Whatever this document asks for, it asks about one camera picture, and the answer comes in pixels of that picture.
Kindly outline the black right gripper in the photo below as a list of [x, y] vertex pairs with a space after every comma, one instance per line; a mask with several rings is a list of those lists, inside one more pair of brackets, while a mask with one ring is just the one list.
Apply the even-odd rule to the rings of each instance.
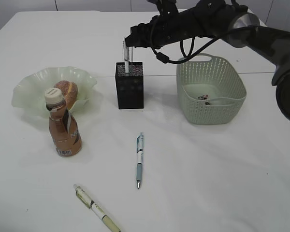
[[126, 47], [161, 48], [201, 34], [201, 13], [195, 9], [178, 14], [155, 16], [149, 23], [140, 23], [130, 28], [125, 38]]

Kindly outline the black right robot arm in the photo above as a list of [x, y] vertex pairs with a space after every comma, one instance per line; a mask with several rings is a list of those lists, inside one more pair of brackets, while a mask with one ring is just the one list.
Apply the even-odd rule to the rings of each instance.
[[195, 37], [249, 47], [275, 65], [276, 102], [290, 121], [290, 32], [261, 26], [258, 17], [236, 1], [201, 0], [184, 11], [177, 9], [174, 0], [157, 0], [155, 5], [159, 15], [131, 27], [127, 47], [150, 48], [163, 63], [171, 60], [160, 52], [162, 47]]

